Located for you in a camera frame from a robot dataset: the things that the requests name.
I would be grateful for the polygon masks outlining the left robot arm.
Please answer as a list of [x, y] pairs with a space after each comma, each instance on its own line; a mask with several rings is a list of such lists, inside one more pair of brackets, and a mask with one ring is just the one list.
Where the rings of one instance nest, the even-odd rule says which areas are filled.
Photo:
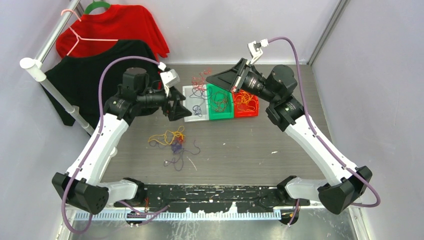
[[180, 81], [177, 72], [167, 67], [160, 78], [163, 90], [148, 86], [150, 76], [143, 68], [132, 67], [123, 73], [117, 93], [105, 102], [96, 132], [67, 171], [57, 172], [52, 178], [66, 204], [97, 215], [117, 202], [135, 207], [145, 202], [147, 191], [143, 182], [130, 177], [115, 182], [101, 179], [117, 154], [122, 135], [143, 110], [161, 108], [171, 122], [191, 116], [191, 111], [181, 104], [185, 96], [175, 88]]

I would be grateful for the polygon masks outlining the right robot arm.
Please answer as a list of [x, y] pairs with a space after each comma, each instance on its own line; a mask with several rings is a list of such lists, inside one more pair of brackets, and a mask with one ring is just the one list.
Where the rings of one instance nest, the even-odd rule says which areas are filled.
[[321, 135], [312, 117], [293, 95], [298, 82], [289, 66], [276, 65], [268, 77], [264, 77], [241, 58], [232, 68], [205, 80], [230, 93], [244, 91], [267, 101], [268, 119], [295, 140], [323, 173], [323, 180], [287, 177], [277, 186], [281, 204], [288, 206], [297, 199], [312, 200], [321, 202], [328, 211], [338, 215], [364, 194], [372, 171], [347, 160], [326, 136]]

